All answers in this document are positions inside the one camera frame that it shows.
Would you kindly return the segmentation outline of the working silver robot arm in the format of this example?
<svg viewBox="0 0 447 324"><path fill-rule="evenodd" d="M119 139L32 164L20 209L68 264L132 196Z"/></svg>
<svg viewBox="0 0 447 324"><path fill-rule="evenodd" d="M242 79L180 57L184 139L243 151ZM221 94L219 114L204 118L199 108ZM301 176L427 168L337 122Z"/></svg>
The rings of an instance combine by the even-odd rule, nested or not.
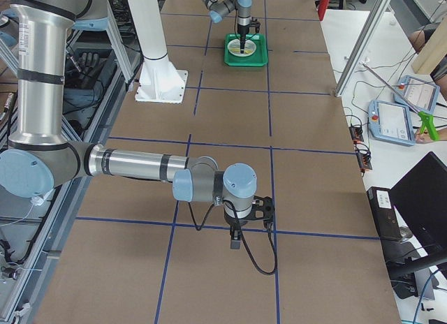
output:
<svg viewBox="0 0 447 324"><path fill-rule="evenodd" d="M261 24L252 16L253 0L203 0L203 3L215 24L222 22L231 13L235 14L234 30L225 45L224 54L237 61L254 55L258 46L251 38L258 35ZM252 210L257 187L256 173L250 166L236 163L217 175L216 181L222 185L215 200L221 201L225 220L230 226L230 247L239 249L243 238L242 226Z"/></svg>

